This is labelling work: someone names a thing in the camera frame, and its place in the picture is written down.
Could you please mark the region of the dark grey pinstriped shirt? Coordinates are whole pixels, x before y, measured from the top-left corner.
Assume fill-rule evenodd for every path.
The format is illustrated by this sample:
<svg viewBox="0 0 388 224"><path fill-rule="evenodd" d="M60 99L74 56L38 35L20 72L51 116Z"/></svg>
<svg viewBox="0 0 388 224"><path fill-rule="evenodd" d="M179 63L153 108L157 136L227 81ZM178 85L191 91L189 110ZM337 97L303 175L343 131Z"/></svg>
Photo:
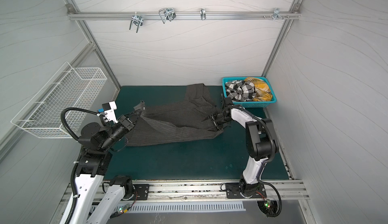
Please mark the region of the dark grey pinstriped shirt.
<svg viewBox="0 0 388 224"><path fill-rule="evenodd" d="M130 147L214 139L224 132L215 124L221 110L203 83L188 85L180 102L150 107L143 102L134 109L141 115L125 135Z"/></svg>

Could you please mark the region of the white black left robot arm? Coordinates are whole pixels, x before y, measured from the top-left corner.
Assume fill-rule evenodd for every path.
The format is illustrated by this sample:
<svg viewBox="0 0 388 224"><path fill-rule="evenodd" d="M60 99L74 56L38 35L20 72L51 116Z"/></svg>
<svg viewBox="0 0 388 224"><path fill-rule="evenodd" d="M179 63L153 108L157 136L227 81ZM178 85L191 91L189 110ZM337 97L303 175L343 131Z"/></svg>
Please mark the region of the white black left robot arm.
<svg viewBox="0 0 388 224"><path fill-rule="evenodd" d="M110 183L104 197L94 211L91 211L97 190L102 184L112 159L109 151L117 142L135 128L142 110L135 110L119 117L113 125L90 123L81 135L70 128L66 113L80 111L102 116L101 112L69 107L61 112L61 122L69 135L81 144L81 150L70 177L71 198L61 219L63 224L105 224L109 219L127 213L132 204L118 208L118 203L125 199L136 199L138 191L130 176L116 176Z"/></svg>

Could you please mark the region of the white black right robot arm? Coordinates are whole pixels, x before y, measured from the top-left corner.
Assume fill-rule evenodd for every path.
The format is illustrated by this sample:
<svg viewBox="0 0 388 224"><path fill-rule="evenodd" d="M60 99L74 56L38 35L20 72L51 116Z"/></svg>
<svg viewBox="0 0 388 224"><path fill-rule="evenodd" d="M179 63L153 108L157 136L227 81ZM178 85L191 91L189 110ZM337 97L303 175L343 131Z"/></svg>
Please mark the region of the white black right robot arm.
<svg viewBox="0 0 388 224"><path fill-rule="evenodd" d="M246 134L246 149L249 154L247 166L239 183L231 188L226 187L224 191L237 195L238 198L260 195L259 190L264 187L262 173L278 152L272 121L257 117L242 106L233 104L230 98L222 99L221 112L211 115L210 119L217 130L222 130L231 121L238 122L244 127Z"/></svg>

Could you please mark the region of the black white checkered shirt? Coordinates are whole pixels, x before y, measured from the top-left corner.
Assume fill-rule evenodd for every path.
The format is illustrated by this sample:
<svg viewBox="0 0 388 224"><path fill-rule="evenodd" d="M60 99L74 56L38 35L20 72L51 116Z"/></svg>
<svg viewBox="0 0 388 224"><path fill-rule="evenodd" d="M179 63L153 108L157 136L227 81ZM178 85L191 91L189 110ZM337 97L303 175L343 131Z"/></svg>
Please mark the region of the black white checkered shirt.
<svg viewBox="0 0 388 224"><path fill-rule="evenodd" d="M252 101L256 96L255 86L250 81L233 80L225 83L226 97L232 101Z"/></svg>

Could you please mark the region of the yellow plaid shirt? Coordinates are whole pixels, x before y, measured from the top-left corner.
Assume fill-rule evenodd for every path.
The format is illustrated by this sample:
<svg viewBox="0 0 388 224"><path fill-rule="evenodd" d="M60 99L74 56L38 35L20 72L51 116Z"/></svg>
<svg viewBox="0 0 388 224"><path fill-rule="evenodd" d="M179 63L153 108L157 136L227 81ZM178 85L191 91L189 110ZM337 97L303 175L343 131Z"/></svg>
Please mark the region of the yellow plaid shirt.
<svg viewBox="0 0 388 224"><path fill-rule="evenodd" d="M268 83L266 83L263 79L247 77L244 81L253 84L254 86L253 101L269 102L273 99L271 89L269 88Z"/></svg>

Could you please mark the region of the white slotted vent strip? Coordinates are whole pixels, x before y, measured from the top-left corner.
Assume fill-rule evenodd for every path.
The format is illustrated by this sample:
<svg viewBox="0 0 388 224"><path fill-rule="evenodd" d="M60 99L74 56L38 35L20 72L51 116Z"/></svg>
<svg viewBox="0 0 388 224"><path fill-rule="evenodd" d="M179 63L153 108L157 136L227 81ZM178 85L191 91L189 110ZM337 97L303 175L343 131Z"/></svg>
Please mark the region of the white slotted vent strip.
<svg viewBox="0 0 388 224"><path fill-rule="evenodd" d="M126 213L217 213L246 211L242 201L138 203Z"/></svg>

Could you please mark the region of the metal u-bolt clamp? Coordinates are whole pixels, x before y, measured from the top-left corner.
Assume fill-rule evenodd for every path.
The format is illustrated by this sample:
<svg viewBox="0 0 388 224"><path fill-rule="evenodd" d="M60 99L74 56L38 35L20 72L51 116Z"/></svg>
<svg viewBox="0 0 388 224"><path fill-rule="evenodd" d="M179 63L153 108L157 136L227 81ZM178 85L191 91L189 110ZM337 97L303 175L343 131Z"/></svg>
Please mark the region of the metal u-bolt clamp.
<svg viewBox="0 0 388 224"><path fill-rule="evenodd" d="M139 28L143 26L143 18L137 14L132 16L130 25L129 25L129 30L132 28L136 28L136 33L138 33Z"/></svg>

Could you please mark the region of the metal double hook clamp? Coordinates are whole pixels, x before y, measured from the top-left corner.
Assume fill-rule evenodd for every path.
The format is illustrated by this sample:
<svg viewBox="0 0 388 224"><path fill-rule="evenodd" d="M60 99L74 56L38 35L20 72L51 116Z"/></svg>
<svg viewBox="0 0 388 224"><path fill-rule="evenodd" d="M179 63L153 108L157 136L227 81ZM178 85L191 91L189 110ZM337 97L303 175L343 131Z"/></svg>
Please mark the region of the metal double hook clamp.
<svg viewBox="0 0 388 224"><path fill-rule="evenodd" d="M163 24L165 24L166 21L173 21L176 18L176 13L173 8L162 8L159 10L158 14Z"/></svg>

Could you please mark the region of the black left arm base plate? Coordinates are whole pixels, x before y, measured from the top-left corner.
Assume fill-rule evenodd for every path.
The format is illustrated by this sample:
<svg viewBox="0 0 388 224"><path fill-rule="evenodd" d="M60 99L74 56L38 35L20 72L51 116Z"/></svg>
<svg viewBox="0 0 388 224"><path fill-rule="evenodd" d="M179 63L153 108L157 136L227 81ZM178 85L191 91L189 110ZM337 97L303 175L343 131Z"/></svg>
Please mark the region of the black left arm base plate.
<svg viewBox="0 0 388 224"><path fill-rule="evenodd" d="M149 184L134 184L133 195L131 200L147 200L149 195L150 185Z"/></svg>

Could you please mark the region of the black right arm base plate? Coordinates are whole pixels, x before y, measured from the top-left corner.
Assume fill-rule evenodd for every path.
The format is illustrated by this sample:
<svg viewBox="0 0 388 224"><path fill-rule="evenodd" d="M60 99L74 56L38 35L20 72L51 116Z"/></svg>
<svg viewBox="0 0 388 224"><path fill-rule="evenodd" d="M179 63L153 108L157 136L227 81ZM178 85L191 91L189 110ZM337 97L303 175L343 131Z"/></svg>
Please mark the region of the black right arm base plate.
<svg viewBox="0 0 388 224"><path fill-rule="evenodd" d="M266 190L263 185L238 183L223 183L220 190L226 193L227 199L266 199Z"/></svg>

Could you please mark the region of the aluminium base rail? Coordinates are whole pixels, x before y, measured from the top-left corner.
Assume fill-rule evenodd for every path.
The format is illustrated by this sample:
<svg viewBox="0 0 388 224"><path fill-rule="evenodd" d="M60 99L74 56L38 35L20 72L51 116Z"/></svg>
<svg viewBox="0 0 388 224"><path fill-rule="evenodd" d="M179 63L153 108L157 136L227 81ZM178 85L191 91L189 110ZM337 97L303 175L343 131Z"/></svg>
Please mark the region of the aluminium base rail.
<svg viewBox="0 0 388 224"><path fill-rule="evenodd" d="M309 200L310 196L302 180L267 181L278 190L282 200ZM223 183L238 183L237 180L205 180L205 181L146 181L135 180L133 184L149 184L147 200L141 202L199 202L229 201L226 193L220 190ZM276 192L268 186L267 199L276 200ZM251 201L262 199L233 199L233 201Z"/></svg>

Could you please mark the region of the aluminium top cross rail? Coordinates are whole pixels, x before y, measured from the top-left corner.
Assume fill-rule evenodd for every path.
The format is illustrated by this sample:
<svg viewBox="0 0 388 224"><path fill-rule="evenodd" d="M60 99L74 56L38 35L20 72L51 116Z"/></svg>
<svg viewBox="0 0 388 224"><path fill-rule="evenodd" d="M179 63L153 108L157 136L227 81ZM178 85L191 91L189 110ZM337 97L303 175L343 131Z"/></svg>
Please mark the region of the aluminium top cross rail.
<svg viewBox="0 0 388 224"><path fill-rule="evenodd" d="M200 10L194 12L175 12L175 20L201 20ZM206 10L206 20L265 20L263 15L269 16L273 11L246 11L246 12L210 12ZM301 13L281 11L281 15L288 15L289 20L300 19ZM79 12L68 14L70 20L131 20L135 14L144 21L161 21L158 12Z"/></svg>

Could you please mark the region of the metal bracket with bolts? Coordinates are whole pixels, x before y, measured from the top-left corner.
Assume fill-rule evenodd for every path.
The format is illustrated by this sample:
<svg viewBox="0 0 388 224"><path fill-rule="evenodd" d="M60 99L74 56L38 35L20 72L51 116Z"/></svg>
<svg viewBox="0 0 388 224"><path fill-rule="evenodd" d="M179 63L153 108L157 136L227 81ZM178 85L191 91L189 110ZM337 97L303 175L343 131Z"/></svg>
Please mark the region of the metal bracket with bolts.
<svg viewBox="0 0 388 224"><path fill-rule="evenodd" d="M288 15L281 15L280 10L278 8L275 8L273 13L269 16L263 15L264 19L271 19L271 20L288 20L290 17Z"/></svg>

